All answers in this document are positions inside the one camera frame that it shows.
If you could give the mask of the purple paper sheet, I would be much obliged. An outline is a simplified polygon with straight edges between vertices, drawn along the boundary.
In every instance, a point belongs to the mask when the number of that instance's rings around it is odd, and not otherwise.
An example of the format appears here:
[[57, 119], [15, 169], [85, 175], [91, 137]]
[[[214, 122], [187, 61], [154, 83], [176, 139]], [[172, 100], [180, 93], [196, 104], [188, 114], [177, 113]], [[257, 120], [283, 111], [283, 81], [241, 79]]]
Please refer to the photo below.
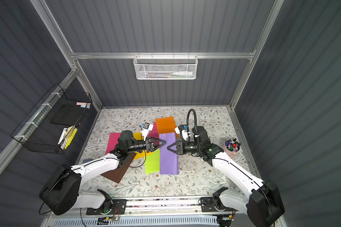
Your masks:
[[166, 144], [160, 148], [160, 174], [178, 175], [178, 155], [167, 150], [170, 144], [176, 142], [176, 134], [174, 132], [159, 134], [159, 139], [166, 141]]

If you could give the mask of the lime green paper sheet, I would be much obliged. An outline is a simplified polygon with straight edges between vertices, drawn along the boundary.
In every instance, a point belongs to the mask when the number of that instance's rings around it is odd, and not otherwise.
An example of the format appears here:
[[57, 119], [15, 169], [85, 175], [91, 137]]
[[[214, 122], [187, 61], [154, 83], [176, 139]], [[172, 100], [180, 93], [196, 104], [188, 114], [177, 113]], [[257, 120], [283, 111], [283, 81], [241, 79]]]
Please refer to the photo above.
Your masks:
[[145, 162], [145, 173], [150, 174], [160, 171], [160, 150], [147, 153]]

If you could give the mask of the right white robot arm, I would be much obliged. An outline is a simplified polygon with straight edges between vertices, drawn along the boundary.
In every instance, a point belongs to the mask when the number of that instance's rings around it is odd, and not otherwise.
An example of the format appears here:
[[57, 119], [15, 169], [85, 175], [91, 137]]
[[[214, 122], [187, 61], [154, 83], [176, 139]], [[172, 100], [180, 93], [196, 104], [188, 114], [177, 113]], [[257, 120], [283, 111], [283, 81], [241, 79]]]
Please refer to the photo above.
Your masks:
[[194, 139], [166, 142], [168, 151], [177, 155], [196, 153], [203, 161], [222, 172], [240, 190], [241, 194], [222, 187], [213, 193], [217, 211], [233, 209], [246, 214], [256, 227], [270, 227], [285, 213], [278, 187], [246, 171], [232, 160], [223, 148], [211, 143], [204, 127], [192, 130]]

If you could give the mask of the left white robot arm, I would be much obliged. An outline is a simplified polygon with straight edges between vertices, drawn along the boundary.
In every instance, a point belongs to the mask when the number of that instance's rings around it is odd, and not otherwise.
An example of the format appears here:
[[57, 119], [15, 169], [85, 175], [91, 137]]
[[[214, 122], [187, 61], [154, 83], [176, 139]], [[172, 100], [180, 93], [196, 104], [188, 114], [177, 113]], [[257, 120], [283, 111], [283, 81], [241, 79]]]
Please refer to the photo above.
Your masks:
[[85, 164], [59, 166], [39, 193], [40, 199], [55, 215], [71, 209], [95, 209], [107, 215], [113, 210], [111, 196], [103, 190], [86, 191], [81, 187], [87, 181], [119, 166], [127, 165], [130, 154], [139, 151], [153, 152], [166, 144], [164, 140], [148, 137], [136, 140], [129, 130], [123, 131], [114, 150], [105, 156]]

